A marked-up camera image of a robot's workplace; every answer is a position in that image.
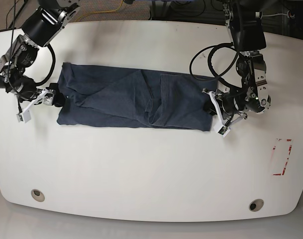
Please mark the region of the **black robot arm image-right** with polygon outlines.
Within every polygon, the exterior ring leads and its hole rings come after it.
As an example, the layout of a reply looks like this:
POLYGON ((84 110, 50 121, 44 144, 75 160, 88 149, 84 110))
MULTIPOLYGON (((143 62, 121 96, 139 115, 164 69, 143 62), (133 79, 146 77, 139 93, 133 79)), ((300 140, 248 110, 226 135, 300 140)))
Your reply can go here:
POLYGON ((271 106, 271 97, 267 90, 266 63, 260 50, 266 48, 266 39, 262 29, 262 10, 266 1, 254 3, 251 0, 222 1, 225 25, 231 42, 207 47, 207 64, 212 73, 211 81, 226 86, 226 90, 210 91, 210 101, 204 110, 217 116, 215 132, 225 136, 230 127, 247 119, 248 112, 262 114, 271 106), (222 73, 213 68, 213 55, 222 48, 235 51, 235 56, 222 73))

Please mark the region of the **black robot arm image-left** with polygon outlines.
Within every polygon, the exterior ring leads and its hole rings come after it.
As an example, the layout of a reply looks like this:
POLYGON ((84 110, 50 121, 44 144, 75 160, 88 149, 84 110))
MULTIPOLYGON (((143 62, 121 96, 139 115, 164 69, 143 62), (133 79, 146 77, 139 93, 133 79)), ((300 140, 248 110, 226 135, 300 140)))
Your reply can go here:
POLYGON ((19 108, 18 119, 25 121, 29 109, 34 105, 45 104, 62 107, 65 97, 60 92, 57 83, 51 83, 45 89, 52 76, 56 64, 56 56, 51 46, 51 40, 65 28, 67 23, 79 11, 78 0, 40 0, 37 10, 23 23, 23 35, 11 39, 10 48, 0 58, 0 89, 13 93, 18 104, 27 101, 27 108, 19 108), (40 82, 24 75, 26 68, 36 60, 41 47, 46 47, 51 53, 52 63, 47 76, 40 82))

